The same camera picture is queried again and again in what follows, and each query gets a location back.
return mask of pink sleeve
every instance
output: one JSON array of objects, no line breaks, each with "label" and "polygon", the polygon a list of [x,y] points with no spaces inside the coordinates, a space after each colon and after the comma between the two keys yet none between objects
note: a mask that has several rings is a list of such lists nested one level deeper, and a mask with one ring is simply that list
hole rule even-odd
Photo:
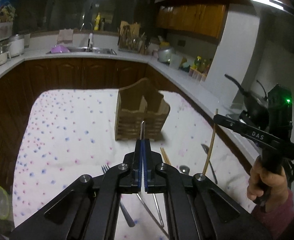
[{"label": "pink sleeve", "polygon": [[273,239],[277,239],[281,235],[294,217],[291,190],[288,190],[288,193],[287,201],[275,210],[265,213],[257,205],[251,213],[271,232]]}]

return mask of table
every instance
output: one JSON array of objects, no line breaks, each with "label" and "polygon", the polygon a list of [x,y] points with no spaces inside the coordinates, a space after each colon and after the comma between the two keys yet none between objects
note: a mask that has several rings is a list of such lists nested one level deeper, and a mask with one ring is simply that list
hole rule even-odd
[{"label": "table", "polygon": [[[212,128],[179,94],[161,91],[171,110],[163,126],[163,140],[151,142],[151,150],[164,147],[171,164],[190,167],[190,175],[202,172]],[[103,174],[101,165],[122,163],[135,148],[134,140],[115,141],[114,125],[118,90],[50,90],[35,101],[18,154],[13,183],[13,216],[17,227],[82,174]],[[255,204],[247,199],[249,176],[222,140],[216,136],[211,162],[218,186],[248,212]],[[206,174],[212,181],[211,170]],[[152,195],[142,198],[156,218]],[[165,205],[157,194],[167,231]],[[129,228],[119,212],[115,239],[165,239],[135,194],[122,195],[136,225]]]}]

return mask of electrical outlet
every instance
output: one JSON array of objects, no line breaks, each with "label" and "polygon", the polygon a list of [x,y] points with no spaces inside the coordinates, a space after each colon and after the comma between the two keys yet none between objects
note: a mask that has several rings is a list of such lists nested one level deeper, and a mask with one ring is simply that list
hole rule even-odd
[{"label": "electrical outlet", "polygon": [[185,40],[178,40],[177,45],[180,47],[185,47],[186,41]]}]

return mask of purple dish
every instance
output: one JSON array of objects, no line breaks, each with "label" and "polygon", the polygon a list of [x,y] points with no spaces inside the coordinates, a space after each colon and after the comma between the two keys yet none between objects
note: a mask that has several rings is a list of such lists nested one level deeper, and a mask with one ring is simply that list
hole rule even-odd
[{"label": "purple dish", "polygon": [[69,49],[63,45],[56,45],[55,47],[51,48],[51,53],[69,53]]}]

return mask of wooden utensil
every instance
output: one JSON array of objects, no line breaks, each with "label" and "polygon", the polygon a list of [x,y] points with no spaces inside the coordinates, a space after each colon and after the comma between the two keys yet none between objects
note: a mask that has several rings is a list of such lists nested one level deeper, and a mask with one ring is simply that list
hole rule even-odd
[{"label": "wooden utensil", "polygon": [[164,159],[165,163],[171,166],[171,163],[170,163],[169,158],[168,158],[168,156],[167,156],[167,154],[165,152],[165,149],[163,147],[161,147],[160,151],[161,151],[161,154],[163,156],[163,159]]},{"label": "wooden utensil", "polygon": [[213,150],[214,140],[215,140],[215,134],[216,134],[216,124],[214,124],[214,127],[213,127],[213,134],[211,136],[209,151],[208,151],[206,162],[205,162],[205,166],[204,166],[204,169],[203,169],[203,174],[204,175],[206,174],[206,171],[207,171],[207,168],[208,168],[208,164],[209,164],[209,160],[210,160],[210,156],[211,156],[211,152]]}]

